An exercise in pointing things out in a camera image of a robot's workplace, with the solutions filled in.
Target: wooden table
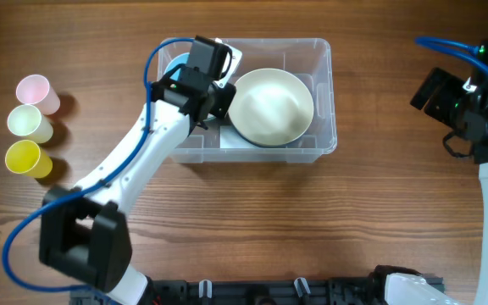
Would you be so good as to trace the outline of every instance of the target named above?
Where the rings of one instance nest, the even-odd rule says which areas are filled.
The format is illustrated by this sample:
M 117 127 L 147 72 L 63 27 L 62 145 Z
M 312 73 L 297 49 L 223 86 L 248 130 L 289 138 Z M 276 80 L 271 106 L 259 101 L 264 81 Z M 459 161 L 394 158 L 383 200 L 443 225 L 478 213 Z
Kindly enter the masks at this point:
M 314 164 L 166 162 L 129 219 L 133 264 L 154 279 L 285 280 L 365 276 L 377 264 L 443 276 L 472 302 L 480 271 L 478 167 L 451 158 L 448 129 L 409 105 L 435 66 L 467 64 L 413 44 L 418 35 L 477 43 L 488 2 L 272 1 L 0 6 L 0 255 L 50 183 L 72 186 L 108 155 L 144 103 L 141 73 L 165 37 L 322 37 L 333 51 L 338 148 Z M 62 94 L 48 147 L 64 173 L 10 174 L 5 121 L 25 75 Z M 20 276 L 71 280 L 39 264 L 39 223 L 14 243 Z M 0 303 L 66 303 L 20 289 L 0 264 Z

